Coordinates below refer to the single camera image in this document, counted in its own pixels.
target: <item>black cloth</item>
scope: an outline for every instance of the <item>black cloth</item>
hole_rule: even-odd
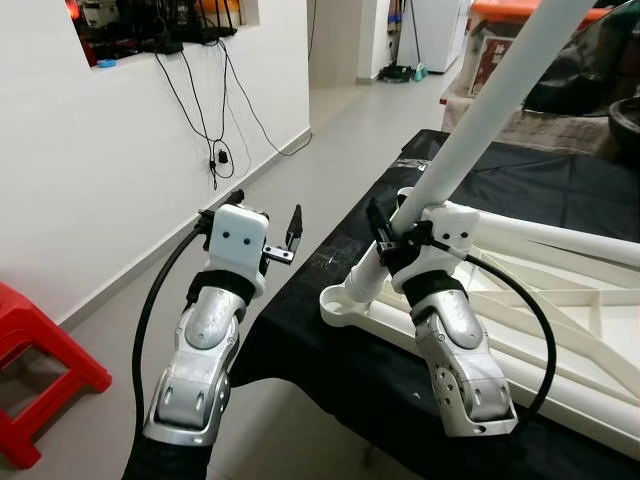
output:
[[[293,382],[343,425],[428,479],[640,478],[638,463],[542,417],[515,437],[447,438],[424,360],[355,327],[333,328],[322,321],[320,292],[342,282],[372,241],[366,203],[375,196],[392,210],[398,188],[415,184],[424,166],[420,159],[432,158],[445,138],[440,132],[420,132],[273,298],[238,355],[233,386],[263,378]],[[601,172],[597,185],[586,178],[583,166]],[[576,178],[575,172],[583,173]],[[622,182],[633,184],[627,176],[590,158],[494,143],[453,200],[525,220],[637,239],[637,179],[635,192],[630,187],[621,193]],[[603,182],[614,178],[616,183]],[[547,208],[549,196],[560,207]],[[626,203],[633,199],[635,213]],[[606,225],[598,224],[599,217],[587,215],[582,201],[596,211],[603,204],[621,208],[636,216],[635,224],[630,218],[631,227],[618,224],[611,216]]]

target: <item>orange light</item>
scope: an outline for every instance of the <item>orange light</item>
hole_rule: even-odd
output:
[[[71,20],[77,20],[80,17],[80,9],[74,0],[65,0],[67,3],[67,9],[69,10],[69,16]]]

